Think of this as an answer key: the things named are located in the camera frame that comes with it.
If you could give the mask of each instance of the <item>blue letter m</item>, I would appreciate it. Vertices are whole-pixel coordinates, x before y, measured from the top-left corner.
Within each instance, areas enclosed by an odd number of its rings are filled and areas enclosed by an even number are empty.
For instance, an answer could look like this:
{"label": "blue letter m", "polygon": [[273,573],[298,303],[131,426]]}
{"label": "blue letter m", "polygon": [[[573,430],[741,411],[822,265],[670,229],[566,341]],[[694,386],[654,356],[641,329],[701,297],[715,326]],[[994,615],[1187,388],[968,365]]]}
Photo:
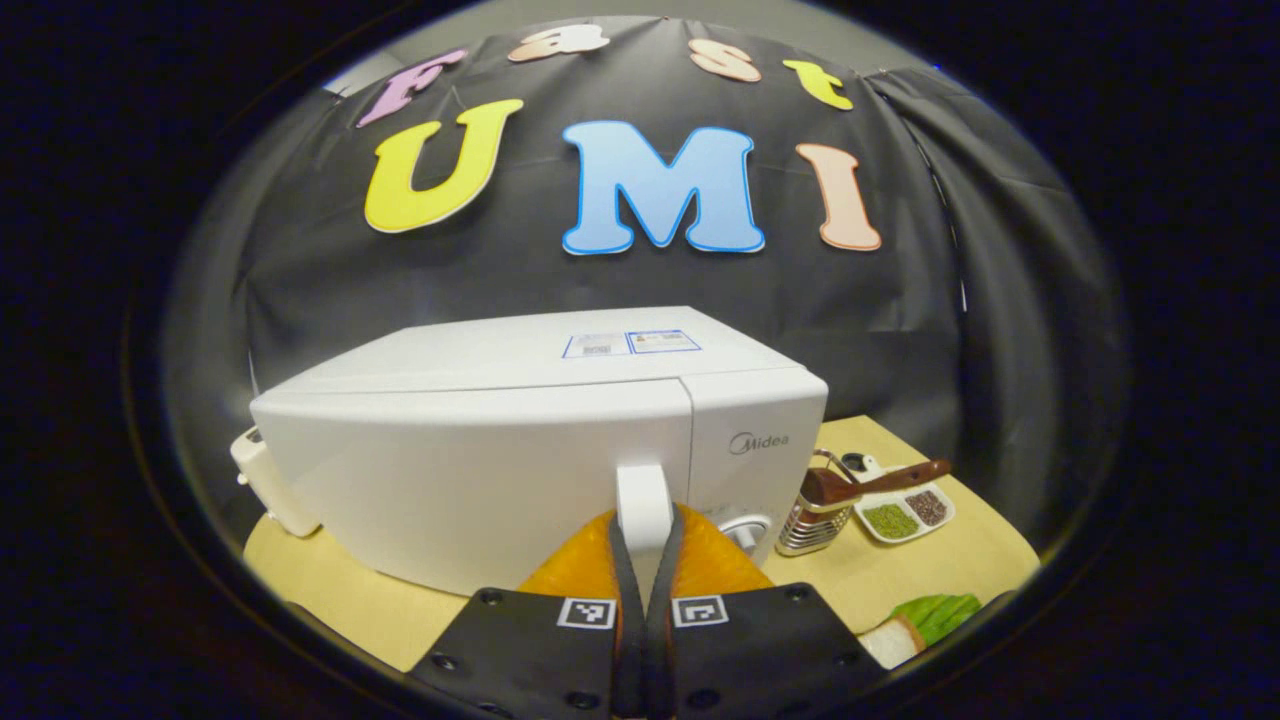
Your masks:
{"label": "blue letter m", "polygon": [[630,123],[579,123],[564,128],[564,140],[577,145],[582,163],[577,227],[564,233],[566,251],[596,255],[631,247],[635,233],[618,219],[618,191],[658,247],[671,245],[695,192],[698,219],[689,228],[690,245],[713,252],[755,252],[764,247],[764,233],[751,222],[746,190],[750,137],[723,128],[698,128],[671,165]]}

